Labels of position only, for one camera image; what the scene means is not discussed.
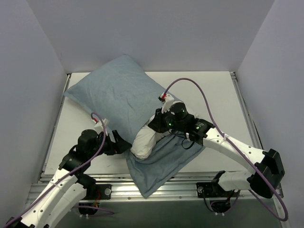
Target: wire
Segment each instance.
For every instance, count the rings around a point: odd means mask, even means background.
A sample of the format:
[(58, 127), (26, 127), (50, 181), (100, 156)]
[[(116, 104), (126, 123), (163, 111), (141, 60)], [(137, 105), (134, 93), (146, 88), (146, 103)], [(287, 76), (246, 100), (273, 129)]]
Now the wire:
[(98, 190), (97, 192), (98, 192), (98, 197), (97, 197), (97, 199), (95, 199), (95, 207), (98, 208), (97, 201), (100, 200), (101, 194), (100, 194), (100, 191), (99, 191), (99, 190)]
[[(227, 198), (226, 200), (223, 200), (223, 201), (213, 201), (213, 202), (211, 202), (211, 203), (210, 203), (210, 206), (207, 204), (206, 196), (205, 196), (204, 190), (202, 191), (202, 195), (203, 195), (204, 203), (205, 203), (205, 205), (206, 205), (206, 207), (207, 207), (207, 209), (208, 209), (209, 211), (211, 211), (211, 212), (216, 212), (216, 213), (227, 213), (227, 212), (231, 211), (232, 208), (234, 208), (234, 206), (235, 206), (235, 204), (236, 204), (236, 202), (237, 202), (237, 200), (238, 200), (238, 198), (239, 198), (240, 192), (241, 192), (240, 190), (237, 191), (236, 199), (234, 200), (234, 202), (233, 202), (233, 204), (231, 205), (231, 207), (230, 207), (228, 210), (226, 210), (225, 212), (221, 212), (221, 209), (223, 209), (224, 206), (226, 205), (226, 203), (230, 201), (230, 199), (231, 199), (231, 197), (233, 196), (234, 192), (231, 193), (231, 195), (228, 196), (228, 198)], [(220, 208), (214, 207), (214, 204), (220, 203), (220, 202), (223, 203), (223, 205), (221, 205)]]
[[(175, 81), (173, 81), (168, 87), (167, 89), (165, 90), (164, 92), (164, 95), (167, 94), (168, 90), (171, 88), (172, 85), (174, 85), (176, 82), (178, 81), (181, 81), (181, 80), (186, 80), (186, 81), (190, 81), (192, 82), (193, 84), (196, 85), (196, 87), (199, 89), (199, 91), (201, 92), (204, 100), (205, 100), (205, 103), (206, 103), (206, 107), (207, 107), (207, 110), (208, 110), (208, 113), (209, 113), (209, 116), (210, 116), (210, 119), (212, 121), (212, 123), (214, 124), (215, 128), (217, 129), (217, 131), (219, 132), (219, 134), (222, 136), (222, 137), (225, 137), (225, 134), (220, 130), (219, 126), (217, 125), (217, 123), (215, 122), (213, 116), (212, 116), (212, 113), (211, 113), (211, 110), (210, 110), (210, 107), (209, 107), (209, 103), (207, 101), (207, 98), (203, 92), (203, 90), (201, 89), (201, 87), (199, 86), (199, 84), (197, 84), (195, 81), (193, 81), (192, 79), (190, 78), (185, 78), (185, 77), (182, 77), (182, 78), (178, 78), (176, 79)], [(251, 194), (258, 199), (258, 201), (268, 210), (271, 212), (271, 214), (273, 214), (278, 220), (282, 221), (282, 222), (286, 222), (288, 220), (288, 210), (286, 208), (286, 205), (284, 204), (282, 198), (279, 196), (279, 194), (276, 192), (276, 190), (274, 189), (274, 187), (271, 185), (271, 183), (267, 180), (267, 178), (261, 173), (261, 171), (242, 153), (242, 151), (229, 139), (229, 138), (226, 138), (227, 142), (230, 143), (230, 145), (245, 159), (245, 161), (248, 162), (248, 164), (257, 172), (257, 174), (262, 178), (262, 180), (266, 183), (266, 185), (270, 188), (270, 190), (273, 192), (273, 194), (277, 197), (277, 199), (279, 200), (280, 204), (282, 205), (282, 208), (284, 210), (284, 213), (285, 213), (285, 216), (284, 218), (281, 218), (279, 217), (277, 214), (275, 214), (272, 209), (267, 205), (265, 204), (253, 191), (250, 191)]]
[(5, 224), (5, 226), (3, 228), (7, 228), (8, 226), (10, 226), (11, 224), (13, 224), (14, 222), (16, 222), (18, 219), (20, 219), (25, 213), (27, 213), (28, 211), (30, 211), (36, 204), (38, 204), (46, 195), (49, 194), (49, 192), (55, 187), (57, 186), (62, 180), (64, 180), (66, 177), (74, 174), (76, 171), (80, 170), (81, 168), (85, 167), (88, 163), (90, 163), (101, 151), (102, 147), (104, 146), (105, 143), (105, 134), (106, 134), (106, 128), (104, 125), (104, 122), (102, 120), (102, 118), (97, 114), (97, 113), (91, 113), (91, 118), (93, 119), (93, 115), (96, 115), (98, 117), (98, 119), (100, 120), (103, 128), (104, 128), (104, 134), (103, 134), (103, 140), (102, 143), (99, 147), (99, 149), (97, 150), (97, 152), (93, 155), (92, 158), (90, 158), (88, 161), (86, 161), (85, 163), (83, 163), (82, 165), (76, 167), (75, 169), (73, 169), (71, 172), (67, 173), (66, 175), (64, 175), (61, 179), (59, 179), (58, 181), (56, 181), (55, 184), (53, 184), (51, 187), (49, 187), (49, 189), (47, 189), (38, 199), (36, 199), (26, 210), (24, 210), (21, 214), (19, 214), (18, 216), (16, 216), (14, 219), (12, 219), (10, 222), (8, 222), (7, 224)]
[(206, 196), (205, 196), (204, 190), (202, 191), (201, 194), (203, 195), (204, 203), (205, 203), (207, 209), (208, 209), (209, 211), (211, 211), (211, 212), (214, 212), (214, 210), (213, 210), (212, 208), (210, 208), (210, 207), (208, 206), (207, 202), (206, 202)]
[(190, 148), (194, 145), (195, 142), (192, 142), (191, 145), (190, 145), (189, 147), (185, 148), (184, 145), (183, 145), (183, 142), (184, 142), (185, 140), (186, 140), (186, 139), (184, 139), (184, 140), (181, 142), (181, 146), (182, 146), (185, 150), (188, 150), (188, 149), (190, 149)]
[[(227, 213), (227, 212), (229, 212), (229, 211), (232, 210), (232, 208), (235, 206), (235, 204), (236, 204), (236, 202), (237, 202), (237, 200), (238, 200), (238, 198), (239, 198), (240, 192), (241, 192), (240, 190), (237, 191), (236, 199), (234, 200), (234, 202), (233, 202), (233, 204), (230, 206), (230, 208), (229, 208), (228, 210), (226, 210), (224, 213)], [(223, 200), (223, 201), (216, 200), (216, 201), (211, 202), (211, 203), (210, 203), (211, 208), (212, 208), (212, 209), (215, 208), (216, 210), (214, 210), (214, 211), (216, 211), (217, 213), (222, 213), (222, 209), (227, 205), (228, 202), (230, 202), (230, 199), (231, 199), (231, 197), (233, 196), (234, 193), (235, 193), (235, 192), (233, 191), (233, 192), (227, 197), (226, 200)]]
[(99, 216), (105, 216), (105, 215), (114, 215), (114, 211), (111, 211), (109, 209), (104, 209), (104, 208), (96, 208), (96, 207), (90, 207), (90, 206), (74, 206), (73, 208), (86, 208), (86, 209), (94, 209), (94, 210), (101, 210), (101, 211), (105, 211), (108, 212), (108, 214), (101, 214)]

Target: white wall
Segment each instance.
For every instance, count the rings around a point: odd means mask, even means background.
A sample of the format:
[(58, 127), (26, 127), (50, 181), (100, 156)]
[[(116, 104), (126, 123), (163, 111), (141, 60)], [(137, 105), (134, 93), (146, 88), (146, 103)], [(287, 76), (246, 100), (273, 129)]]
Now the white wall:
[(303, 0), (276, 0), (237, 72), (263, 146), (282, 156), (293, 227), (304, 224), (303, 9)]
[(23, 210), (41, 169), (66, 75), (25, 0), (0, 1), (0, 37), (2, 227)]
[(274, 0), (28, 0), (67, 72), (238, 69)]

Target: white table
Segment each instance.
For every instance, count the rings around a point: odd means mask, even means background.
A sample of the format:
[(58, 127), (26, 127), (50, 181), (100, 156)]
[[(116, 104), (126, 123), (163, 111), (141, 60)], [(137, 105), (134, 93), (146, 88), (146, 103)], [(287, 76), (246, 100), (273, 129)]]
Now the white table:
[[(73, 73), (69, 87), (87, 74)], [(173, 80), (180, 77), (193, 79), (205, 92), (214, 119), (222, 131), (252, 145), (229, 72), (147, 72), (147, 75), (165, 88)], [(170, 92), (194, 109), (201, 118), (210, 121), (204, 100), (199, 90), (191, 82), (180, 81), (170, 89)], [(65, 98), (45, 168), (46, 175), (55, 173), (62, 158), (77, 143), (81, 132), (85, 129), (92, 129), (93, 126), (94, 123), (91, 121), (90, 115), (77, 103)], [(238, 171), (245, 170), (245, 168), (219, 152), (206, 148), (180, 172), (214, 172), (219, 170)], [(101, 155), (92, 161), (91, 167), (86, 173), (118, 175), (129, 172), (123, 155)]]

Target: blue pillow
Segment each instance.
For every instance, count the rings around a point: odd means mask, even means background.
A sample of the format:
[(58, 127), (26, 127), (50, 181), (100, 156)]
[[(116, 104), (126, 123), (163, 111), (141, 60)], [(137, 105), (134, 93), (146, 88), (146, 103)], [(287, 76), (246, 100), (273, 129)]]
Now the blue pillow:
[(158, 96), (164, 90), (129, 56), (123, 55), (88, 74), (64, 95), (87, 112), (107, 118), (112, 130), (133, 143), (155, 109), (162, 106)]

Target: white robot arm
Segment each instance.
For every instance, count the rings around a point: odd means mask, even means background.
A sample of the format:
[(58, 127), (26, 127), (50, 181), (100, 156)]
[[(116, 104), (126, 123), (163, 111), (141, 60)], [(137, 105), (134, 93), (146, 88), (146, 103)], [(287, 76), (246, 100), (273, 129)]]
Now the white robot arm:
[(104, 127), (98, 122), (96, 131), (89, 129), (81, 133), (78, 144), (63, 158), (52, 180), (34, 203), (21, 216), (11, 218), (5, 227), (53, 228), (81, 199), (96, 199), (96, 180), (84, 174), (90, 161), (103, 153), (123, 153), (132, 146), (117, 131), (112, 131), (115, 139), (112, 142)]
[(285, 174), (277, 151), (271, 149), (269, 152), (265, 152), (240, 142), (219, 131), (214, 124), (189, 114), (185, 104), (183, 102), (175, 103), (174, 98), (170, 95), (162, 94), (159, 99), (163, 101), (163, 106), (156, 110), (154, 119), (148, 124), (150, 128), (159, 133), (180, 132), (188, 141), (212, 148), (247, 169), (247, 171), (236, 172), (220, 171), (214, 182), (222, 190), (253, 190), (265, 198), (273, 196), (273, 191), (257, 173), (257, 169), (276, 189)]

